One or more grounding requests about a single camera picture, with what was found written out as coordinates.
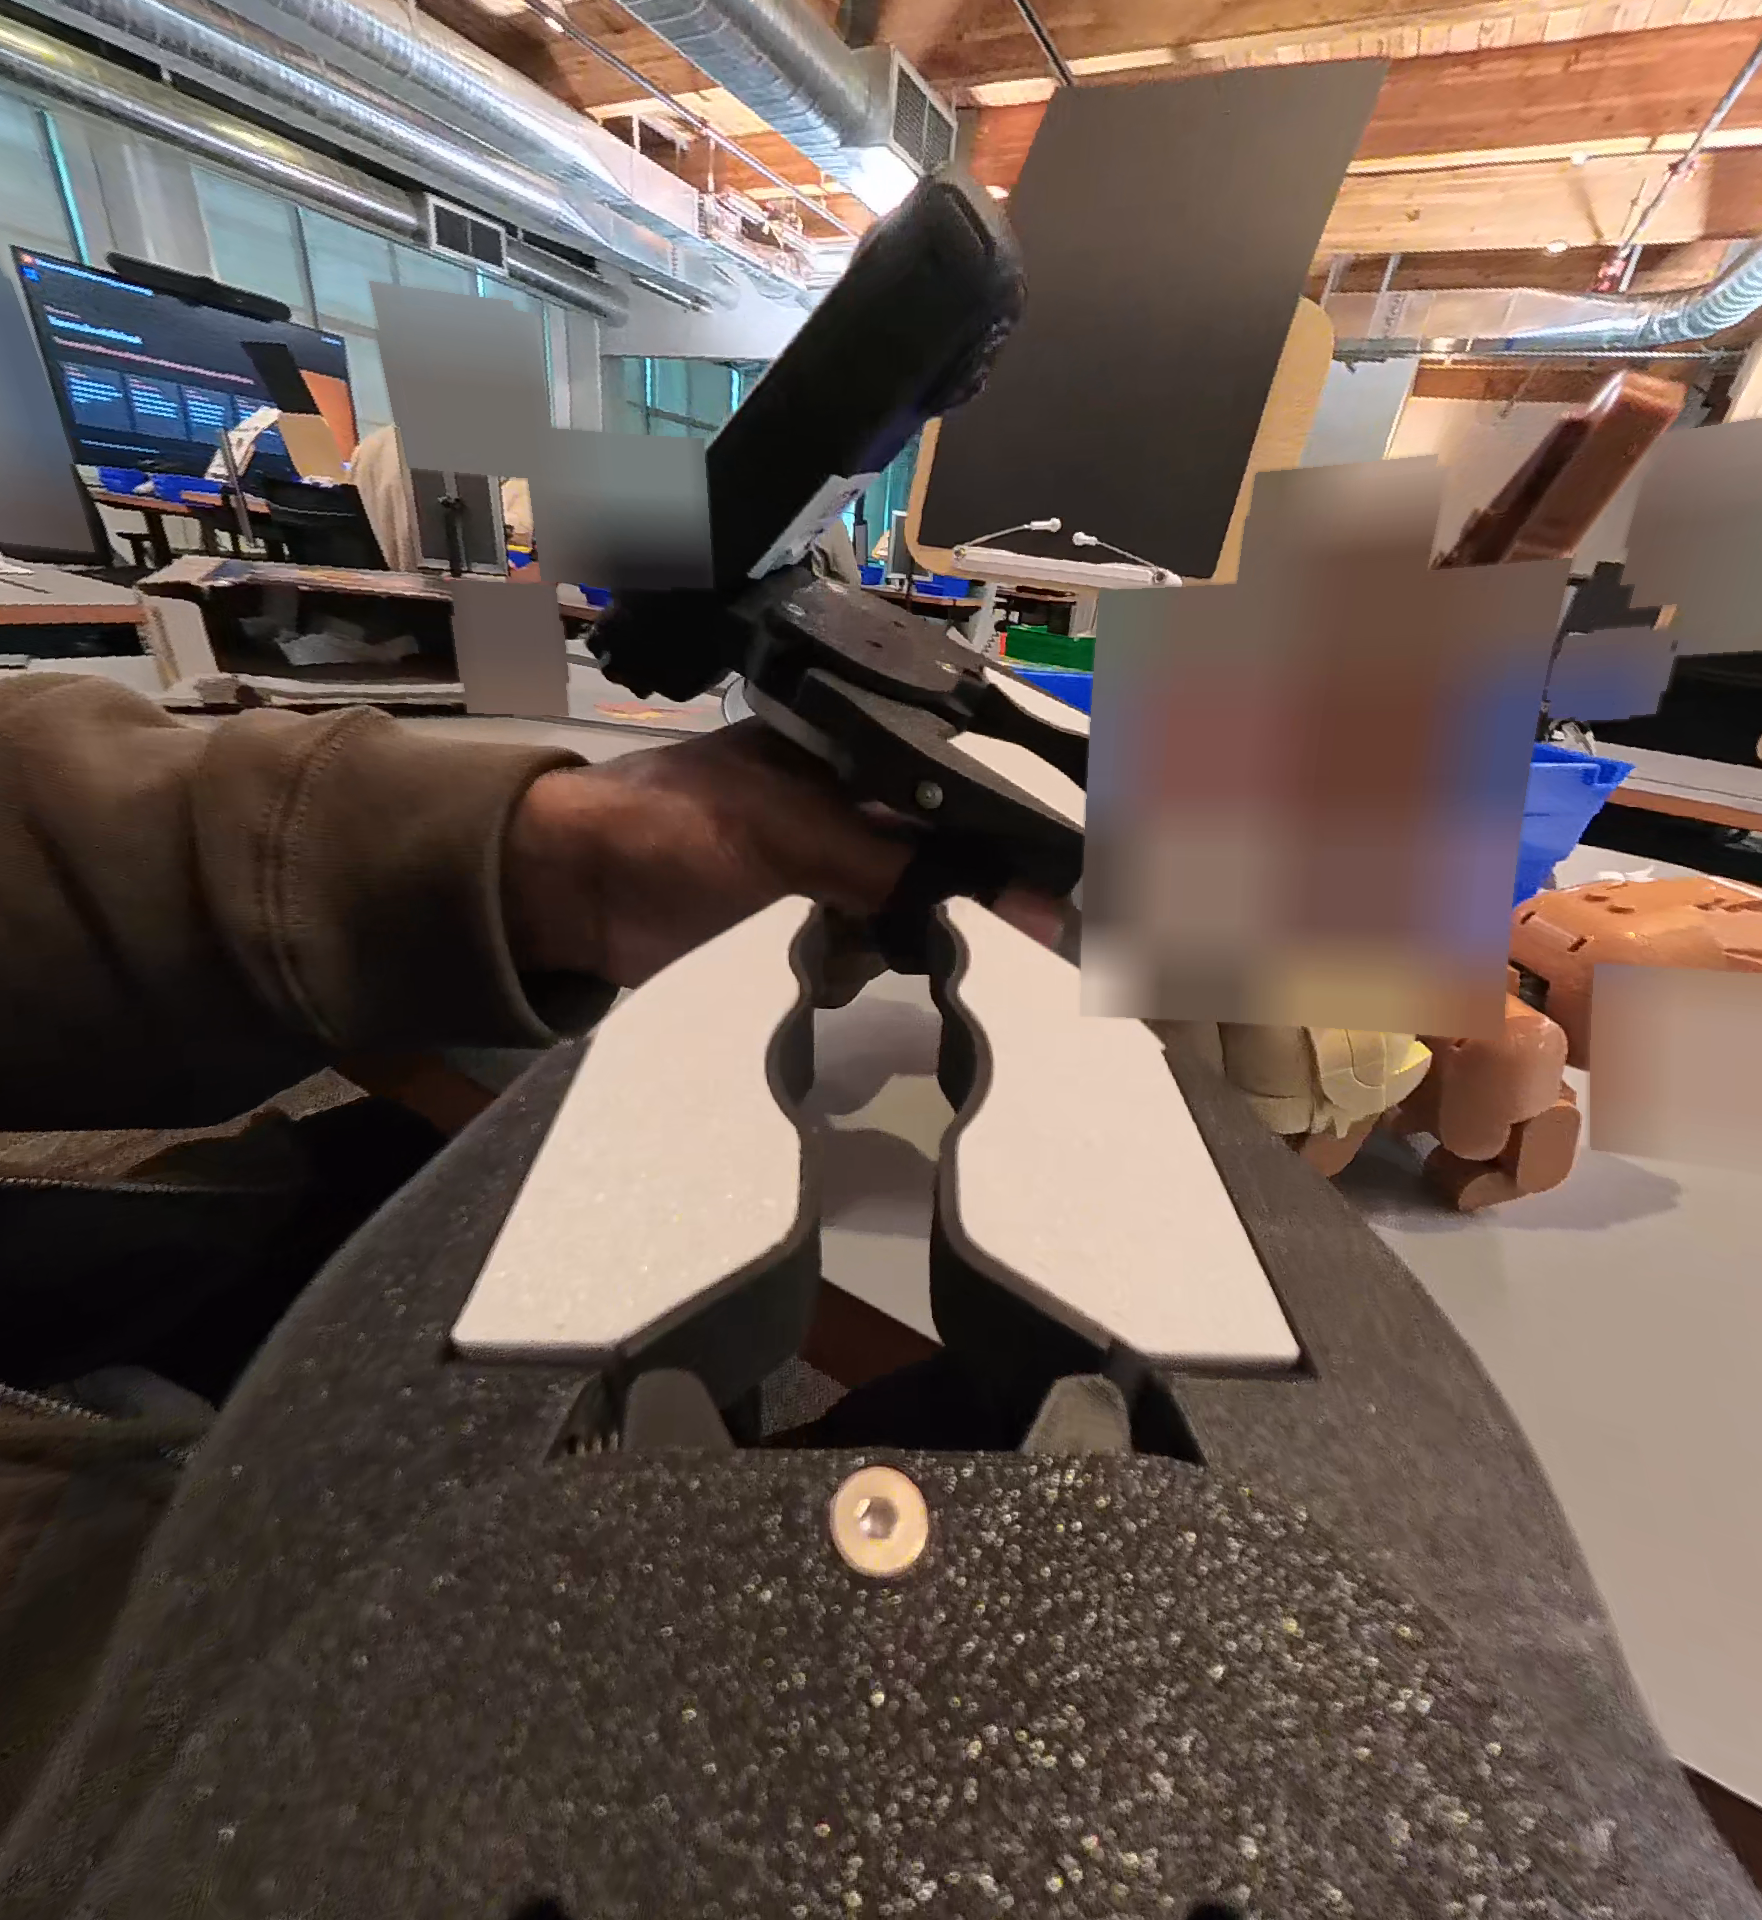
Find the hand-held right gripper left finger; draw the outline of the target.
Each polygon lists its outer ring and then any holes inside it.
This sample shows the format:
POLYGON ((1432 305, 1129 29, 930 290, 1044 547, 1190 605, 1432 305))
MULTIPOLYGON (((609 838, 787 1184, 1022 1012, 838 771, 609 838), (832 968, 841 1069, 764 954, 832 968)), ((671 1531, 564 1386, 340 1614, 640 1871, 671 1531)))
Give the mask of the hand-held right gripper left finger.
POLYGON ((453 1324, 473 1361, 776 1365, 820 1283, 817 912, 782 899, 589 1040, 453 1324))

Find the grey desk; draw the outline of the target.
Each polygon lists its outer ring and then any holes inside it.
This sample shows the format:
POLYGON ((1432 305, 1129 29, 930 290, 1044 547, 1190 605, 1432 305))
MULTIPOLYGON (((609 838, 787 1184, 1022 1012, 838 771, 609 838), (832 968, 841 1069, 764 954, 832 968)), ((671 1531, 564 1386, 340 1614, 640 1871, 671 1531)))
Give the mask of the grey desk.
POLYGON ((451 1331, 548 1129, 526 1090, 438 1168, 411 1222, 413 1358, 470 1492, 432 1501, 460 1598, 457 1680, 589 1800, 900 1798, 890 1827, 1151 1838, 1230 1800, 1311 1842, 1404 1811, 1539 1818, 1582 1882, 1693 1829, 1671 1749, 1762 1803, 1762 1181, 1724 1179, 1752 1246, 1688 1192, 1591 1155, 1546 1222, 1372 1225, 1200 1088, 1163 1090, 1222 1260, 1269 1274, 1304 1373, 1175 1379, 1176 1439, 1138 1451, 555 1451, 590 1373, 451 1331))

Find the open cardboard box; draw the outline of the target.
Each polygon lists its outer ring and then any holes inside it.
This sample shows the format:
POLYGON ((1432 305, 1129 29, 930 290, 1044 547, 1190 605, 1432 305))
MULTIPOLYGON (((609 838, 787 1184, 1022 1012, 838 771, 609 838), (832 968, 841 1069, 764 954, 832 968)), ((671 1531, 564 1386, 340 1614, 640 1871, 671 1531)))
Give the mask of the open cardboard box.
POLYGON ((177 559, 136 597, 172 708, 378 708, 564 719, 552 588, 497 573, 177 559))

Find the blue plastic bin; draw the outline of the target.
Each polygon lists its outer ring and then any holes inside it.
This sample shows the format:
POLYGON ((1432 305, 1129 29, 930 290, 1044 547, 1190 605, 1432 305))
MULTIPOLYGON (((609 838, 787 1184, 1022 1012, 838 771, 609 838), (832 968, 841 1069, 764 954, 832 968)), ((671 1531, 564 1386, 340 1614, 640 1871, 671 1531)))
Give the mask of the blue plastic bin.
POLYGON ((1597 812, 1630 776, 1632 764, 1611 756, 1536 742, 1523 786, 1521 827, 1511 904, 1536 898, 1582 841, 1597 812))

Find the black board book stand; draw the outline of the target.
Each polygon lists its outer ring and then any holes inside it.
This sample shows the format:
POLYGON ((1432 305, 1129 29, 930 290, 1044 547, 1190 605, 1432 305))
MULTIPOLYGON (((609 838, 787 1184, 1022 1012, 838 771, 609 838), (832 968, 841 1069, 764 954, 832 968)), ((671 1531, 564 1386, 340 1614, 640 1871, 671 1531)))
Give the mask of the black board book stand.
POLYGON ((926 440, 916 557, 1087 532, 1200 582, 1387 60, 1055 90, 1005 202, 1028 299, 983 392, 926 440))

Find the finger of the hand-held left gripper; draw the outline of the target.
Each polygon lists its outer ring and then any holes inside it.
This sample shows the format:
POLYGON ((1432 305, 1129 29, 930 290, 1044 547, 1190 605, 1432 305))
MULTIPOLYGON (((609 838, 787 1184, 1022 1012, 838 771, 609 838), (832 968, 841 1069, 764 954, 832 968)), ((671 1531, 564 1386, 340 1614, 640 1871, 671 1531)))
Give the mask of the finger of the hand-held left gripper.
POLYGON ((1085 828, 1085 789, 1030 748, 981 732, 959 732, 952 748, 992 776, 1018 789, 1028 800, 1085 828))
POLYGON ((1018 708, 1022 708, 1022 711, 1030 714, 1037 722, 1052 725, 1058 732, 1079 732, 1081 735, 1089 734, 1089 714, 1085 708, 1061 702, 1052 691, 1035 688, 1001 666, 990 663, 990 684, 993 684, 1004 693, 1004 697, 1011 699, 1018 708))

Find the large computer monitor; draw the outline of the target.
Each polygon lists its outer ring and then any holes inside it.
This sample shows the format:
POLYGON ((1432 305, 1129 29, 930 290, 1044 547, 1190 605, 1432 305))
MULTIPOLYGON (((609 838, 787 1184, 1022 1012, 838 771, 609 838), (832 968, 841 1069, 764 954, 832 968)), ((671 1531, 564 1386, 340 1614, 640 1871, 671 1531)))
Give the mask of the large computer monitor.
POLYGON ((359 437, 338 335, 282 315, 178 299, 50 252, 8 249, 81 468, 201 473, 282 392, 359 437))

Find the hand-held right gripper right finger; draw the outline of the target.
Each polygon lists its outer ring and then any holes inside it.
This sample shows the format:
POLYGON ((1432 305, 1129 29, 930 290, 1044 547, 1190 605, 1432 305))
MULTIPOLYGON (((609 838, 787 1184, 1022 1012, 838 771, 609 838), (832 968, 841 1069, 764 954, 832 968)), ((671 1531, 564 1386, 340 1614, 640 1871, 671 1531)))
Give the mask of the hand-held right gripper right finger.
POLYGON ((1293 1369, 1300 1343, 1159 1040, 972 899, 937 912, 941 1236, 1096 1358, 1293 1369))

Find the long wooden table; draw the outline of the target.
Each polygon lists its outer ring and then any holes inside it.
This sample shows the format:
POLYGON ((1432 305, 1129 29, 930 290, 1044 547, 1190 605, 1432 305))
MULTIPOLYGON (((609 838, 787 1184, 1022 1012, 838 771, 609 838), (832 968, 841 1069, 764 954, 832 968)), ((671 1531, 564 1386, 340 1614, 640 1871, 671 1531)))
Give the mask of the long wooden table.
POLYGON ((1735 766, 1612 740, 1601 740, 1597 753, 1630 769, 1615 786, 1611 806, 1762 834, 1759 766, 1735 766))

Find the person's left hand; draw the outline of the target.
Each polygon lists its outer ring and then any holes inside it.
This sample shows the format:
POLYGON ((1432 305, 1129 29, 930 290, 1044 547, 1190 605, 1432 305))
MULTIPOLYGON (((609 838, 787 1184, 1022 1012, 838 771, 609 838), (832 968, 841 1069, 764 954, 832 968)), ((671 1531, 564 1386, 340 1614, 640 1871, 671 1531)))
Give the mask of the person's left hand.
POLYGON ((552 771, 503 828, 507 951, 634 988, 780 899, 869 921, 925 838, 760 719, 552 771))

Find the brown brick toy body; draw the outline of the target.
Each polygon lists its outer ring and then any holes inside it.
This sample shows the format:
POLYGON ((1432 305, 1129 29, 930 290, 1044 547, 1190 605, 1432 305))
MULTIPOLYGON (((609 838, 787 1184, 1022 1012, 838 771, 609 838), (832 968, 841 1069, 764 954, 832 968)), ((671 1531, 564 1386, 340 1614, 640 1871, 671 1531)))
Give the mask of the brown brick toy body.
POLYGON ((1601 966, 1762 974, 1762 889, 1720 877, 1606 873, 1511 914, 1504 1022, 1489 1038, 1343 1026, 1204 1026, 1213 1059, 1269 1129, 1329 1179, 1375 1134, 1415 1144, 1456 1212, 1558 1187, 1582 1121, 1601 966))

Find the silver ventilation duct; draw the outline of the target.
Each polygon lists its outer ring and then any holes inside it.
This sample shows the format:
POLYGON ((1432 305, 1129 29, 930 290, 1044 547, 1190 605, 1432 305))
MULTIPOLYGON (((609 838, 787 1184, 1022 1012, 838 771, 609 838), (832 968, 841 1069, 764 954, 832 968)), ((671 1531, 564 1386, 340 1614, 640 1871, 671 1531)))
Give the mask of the silver ventilation duct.
POLYGON ((0 3, 0 78, 394 236, 426 241, 426 197, 487 215, 510 276, 611 321, 602 271, 695 313, 802 305, 864 240, 681 179, 406 3, 0 3))
POLYGON ((1335 341, 1344 362, 1387 362, 1415 356, 1467 355, 1480 358, 1659 356, 1712 341, 1762 308, 1762 234, 1737 246, 1703 283, 1671 292, 1589 297, 1597 307, 1584 318, 1510 325, 1501 331, 1457 335, 1372 335, 1335 341))

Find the person's left forearm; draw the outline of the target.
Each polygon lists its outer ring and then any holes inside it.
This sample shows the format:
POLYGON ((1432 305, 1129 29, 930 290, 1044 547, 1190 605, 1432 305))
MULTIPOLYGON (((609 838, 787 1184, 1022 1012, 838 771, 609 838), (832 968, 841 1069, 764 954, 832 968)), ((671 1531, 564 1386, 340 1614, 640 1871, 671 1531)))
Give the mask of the person's left forearm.
POLYGON ((579 762, 0 679, 0 1134, 213 1125, 351 1056, 584 1031, 615 991, 517 966, 501 895, 517 803, 579 762))

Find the black office chair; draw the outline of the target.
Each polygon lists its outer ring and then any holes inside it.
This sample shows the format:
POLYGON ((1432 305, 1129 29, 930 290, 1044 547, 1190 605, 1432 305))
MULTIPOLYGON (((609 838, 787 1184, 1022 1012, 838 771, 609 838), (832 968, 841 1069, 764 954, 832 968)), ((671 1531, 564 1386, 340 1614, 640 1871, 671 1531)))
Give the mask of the black office chair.
POLYGON ((352 484, 251 473, 248 519, 268 559, 300 567, 386 570, 360 491, 352 484))

